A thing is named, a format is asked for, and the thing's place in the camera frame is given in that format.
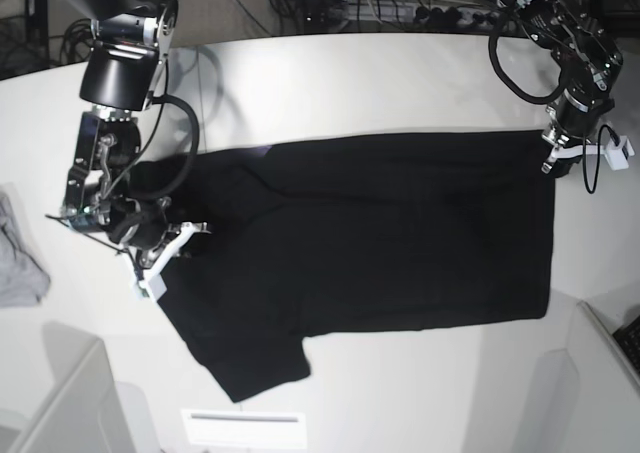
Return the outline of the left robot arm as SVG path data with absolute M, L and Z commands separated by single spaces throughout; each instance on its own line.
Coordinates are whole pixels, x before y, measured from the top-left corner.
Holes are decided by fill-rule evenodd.
M 593 146 L 602 154 L 598 124 L 615 105 L 612 89 L 623 66 L 615 41 L 575 0 L 485 0 L 498 17 L 488 39 L 491 66 L 500 81 L 521 100 L 544 106 L 550 123 L 542 134 L 551 151 L 542 172 L 562 176 Z M 503 69 L 498 43 L 513 22 L 560 68 L 557 86 L 544 96 L 520 88 Z

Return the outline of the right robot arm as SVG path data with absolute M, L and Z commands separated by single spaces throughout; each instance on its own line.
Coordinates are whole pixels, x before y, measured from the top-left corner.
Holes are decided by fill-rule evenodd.
M 150 278 L 162 267 L 163 253 L 182 237 L 166 211 L 172 193 L 193 167 L 199 147 L 196 114 L 184 100 L 156 95 L 168 80 L 169 48 L 177 0 L 67 0 L 90 21 L 93 43 L 80 97 L 90 103 L 80 121 L 73 166 L 69 169 L 59 222 L 83 235 L 103 233 L 125 253 L 135 278 Z M 131 172 L 147 148 L 135 113 L 173 105 L 190 123 L 190 150 L 182 169 L 165 186 L 141 192 Z

